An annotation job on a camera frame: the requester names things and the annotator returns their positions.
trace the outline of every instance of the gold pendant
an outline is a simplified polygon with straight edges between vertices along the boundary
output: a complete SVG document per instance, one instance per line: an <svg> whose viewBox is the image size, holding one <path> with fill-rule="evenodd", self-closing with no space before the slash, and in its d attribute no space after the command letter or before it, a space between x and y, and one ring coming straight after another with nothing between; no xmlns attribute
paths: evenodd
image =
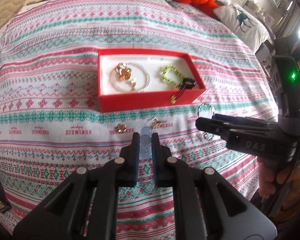
<svg viewBox="0 0 300 240"><path fill-rule="evenodd" d="M159 120L157 117L155 117L155 118L153 118L152 120L151 120L151 125L150 125L150 128L151 129L156 129L156 128L158 128L160 125L162 125L162 121L161 120Z"/></svg>
<svg viewBox="0 0 300 240"><path fill-rule="evenodd" d="M132 75L132 69L128 68L126 63L120 62L114 70L118 74L120 81L129 80Z"/></svg>
<svg viewBox="0 0 300 240"><path fill-rule="evenodd" d="M123 123L119 123L114 129L118 133L124 133L127 130L127 126Z"/></svg>

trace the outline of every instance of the earring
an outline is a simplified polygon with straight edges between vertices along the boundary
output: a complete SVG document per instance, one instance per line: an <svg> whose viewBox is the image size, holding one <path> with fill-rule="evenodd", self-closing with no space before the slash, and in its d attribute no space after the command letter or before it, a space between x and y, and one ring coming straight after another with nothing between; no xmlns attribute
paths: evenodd
<svg viewBox="0 0 300 240"><path fill-rule="evenodd" d="M137 85L136 79L131 80L130 83L131 83L131 86L132 86L132 91L136 90L136 88L135 88L136 85Z"/></svg>
<svg viewBox="0 0 300 240"><path fill-rule="evenodd" d="M158 128L162 123L163 123L163 122L162 122L161 120L159 120L157 117L152 118L150 128L151 128L151 129L156 129L156 128Z"/></svg>
<svg viewBox="0 0 300 240"><path fill-rule="evenodd" d="M127 67L126 63L120 62L114 70L118 74L120 81L129 80L132 75L132 70Z"/></svg>
<svg viewBox="0 0 300 240"><path fill-rule="evenodd" d="M119 123L118 126L116 126L114 129L118 133L124 133L127 130L127 126L123 123Z"/></svg>

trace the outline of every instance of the pearl bracelet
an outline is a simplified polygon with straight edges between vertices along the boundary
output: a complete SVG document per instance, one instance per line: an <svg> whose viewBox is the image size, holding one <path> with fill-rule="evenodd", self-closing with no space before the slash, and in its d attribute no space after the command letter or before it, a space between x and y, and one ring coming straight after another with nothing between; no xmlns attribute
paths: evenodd
<svg viewBox="0 0 300 240"><path fill-rule="evenodd" d="M146 85L140 89L135 89L134 87L136 85L136 81L132 80L130 82L132 85L131 91L126 90L118 85L117 78L116 78L118 74L117 74L116 70L114 69L112 72L112 75L110 77L110 82L111 82L111 85L115 88L115 90L122 92L122 93L127 93L127 92L136 93L136 92L143 92L144 90L146 90L150 85L150 73L146 69L146 67L144 67L143 65L141 65L137 62L128 62L128 63L126 63L126 66L135 66L135 67L140 68L146 76Z"/></svg>

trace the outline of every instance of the clear plastic bottle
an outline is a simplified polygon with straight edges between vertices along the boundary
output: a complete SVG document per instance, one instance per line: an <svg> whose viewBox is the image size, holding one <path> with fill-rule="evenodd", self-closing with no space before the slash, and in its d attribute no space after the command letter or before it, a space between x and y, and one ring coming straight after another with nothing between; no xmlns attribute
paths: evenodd
<svg viewBox="0 0 300 240"><path fill-rule="evenodd" d="M140 160L148 160L152 157L151 152L151 135L152 130L149 126L145 126L141 129L140 133Z"/></svg>

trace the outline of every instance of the patterned bedsheet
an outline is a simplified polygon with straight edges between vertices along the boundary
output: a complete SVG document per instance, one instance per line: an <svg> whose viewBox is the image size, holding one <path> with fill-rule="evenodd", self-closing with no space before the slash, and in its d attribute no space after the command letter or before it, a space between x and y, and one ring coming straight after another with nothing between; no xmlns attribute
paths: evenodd
<svg viewBox="0 0 300 240"><path fill-rule="evenodd" d="M193 104L102 114L96 98L99 48L189 53L207 91ZM79 166L119 155L133 132L157 116L155 131L190 166L212 166L246 198L258 187L253 156L206 141L194 125L200 103L217 113L277 116L250 49L222 23L190 5L151 0L50 0L19 13L0 39L0 179L12 209L10 231ZM127 125L117 134L118 123ZM152 161L140 161L138 186L121 188L118 239L174 238L172 189L154 188Z"/></svg>

